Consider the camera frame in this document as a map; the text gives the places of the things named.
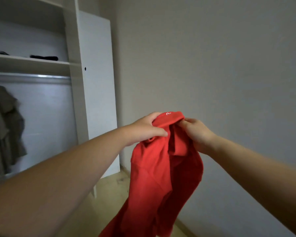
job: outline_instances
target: white wardrobe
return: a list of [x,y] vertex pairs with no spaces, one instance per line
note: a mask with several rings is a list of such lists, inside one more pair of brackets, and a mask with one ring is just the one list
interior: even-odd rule
[[[0,54],[0,85],[25,119],[28,154],[16,172],[117,127],[110,22],[97,8],[96,0],[0,0],[0,51],[9,54]],[[104,176],[119,171],[117,157]]]

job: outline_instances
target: left hand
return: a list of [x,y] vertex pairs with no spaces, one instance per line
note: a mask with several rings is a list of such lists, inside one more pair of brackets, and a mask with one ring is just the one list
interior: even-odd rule
[[160,114],[161,112],[153,112],[130,125],[124,126],[129,139],[127,146],[150,139],[154,136],[167,136],[168,133],[164,129],[152,126],[152,122]]

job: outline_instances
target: wooden floor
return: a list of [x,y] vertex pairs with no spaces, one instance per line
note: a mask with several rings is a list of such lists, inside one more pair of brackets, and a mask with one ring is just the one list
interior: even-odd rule
[[[130,179],[124,172],[97,183],[96,199],[89,194],[71,215],[56,237],[96,237],[118,213],[128,197]],[[174,226],[171,237],[186,237]]]

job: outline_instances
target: clothing rail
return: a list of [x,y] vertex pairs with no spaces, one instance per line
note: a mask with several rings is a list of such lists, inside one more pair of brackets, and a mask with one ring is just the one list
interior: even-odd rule
[[21,76],[21,77],[36,77],[36,78],[53,78],[53,79],[71,79],[69,76],[37,75],[37,74],[23,74],[23,73],[10,73],[10,72],[0,72],[0,75]]

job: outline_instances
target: red shirt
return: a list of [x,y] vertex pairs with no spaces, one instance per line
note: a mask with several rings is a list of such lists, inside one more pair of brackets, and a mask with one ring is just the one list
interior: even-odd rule
[[153,126],[168,132],[134,148],[129,197],[99,237],[169,237],[183,205],[203,175],[192,140],[176,125],[181,112],[159,115]]

